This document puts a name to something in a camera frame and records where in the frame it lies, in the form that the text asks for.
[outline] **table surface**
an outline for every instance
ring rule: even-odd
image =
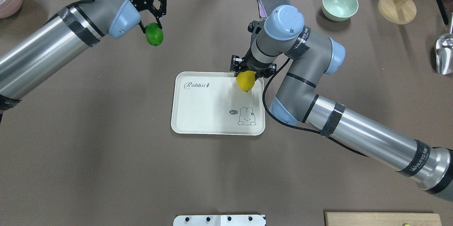
[[[74,1],[25,0],[0,20],[0,54]],[[435,41],[447,32],[436,1],[414,0],[417,16],[404,26],[384,19],[378,0],[358,1],[353,18],[333,22],[321,0],[291,0],[308,26],[346,48],[343,65],[317,92],[452,148],[453,77],[434,70]],[[138,27],[122,39],[106,36],[6,111],[1,225],[171,225],[176,215],[259,213],[268,225],[321,226],[325,211],[439,213],[453,225],[451,202],[269,117],[256,137],[172,131],[176,76],[228,72],[231,55],[248,50],[246,27],[257,18],[256,0],[168,0],[162,45],[149,46]]]

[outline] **round wooden base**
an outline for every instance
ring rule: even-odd
[[[380,14],[387,20],[395,24],[408,24],[413,21],[417,14],[417,8],[412,0],[408,0],[399,9],[396,3],[399,0],[379,0],[377,8]]]

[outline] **light blue plastic cap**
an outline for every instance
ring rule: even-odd
[[[275,40],[291,40],[302,32],[304,16],[292,5],[281,5],[274,9],[264,22],[264,31]]]
[[[270,105],[269,111],[277,117],[280,121],[283,121],[286,124],[296,126],[296,124],[299,122],[294,116],[286,110],[286,108],[282,105],[280,100],[275,97],[274,101]]]
[[[130,0],[124,0],[120,10],[116,13],[115,18],[109,28],[109,34],[113,38],[120,38],[140,22],[140,13],[134,7]]]
[[[330,59],[330,64],[324,74],[333,74],[343,63],[344,57],[346,56],[345,48],[339,43],[335,42],[330,38],[332,42],[332,58]]]

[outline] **pink bowl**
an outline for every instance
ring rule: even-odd
[[[16,13],[24,3],[24,0],[5,0],[0,3],[0,19]]]

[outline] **light green ceramic bowl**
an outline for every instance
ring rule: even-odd
[[[345,21],[359,9],[357,0],[322,0],[322,12],[332,21]]]

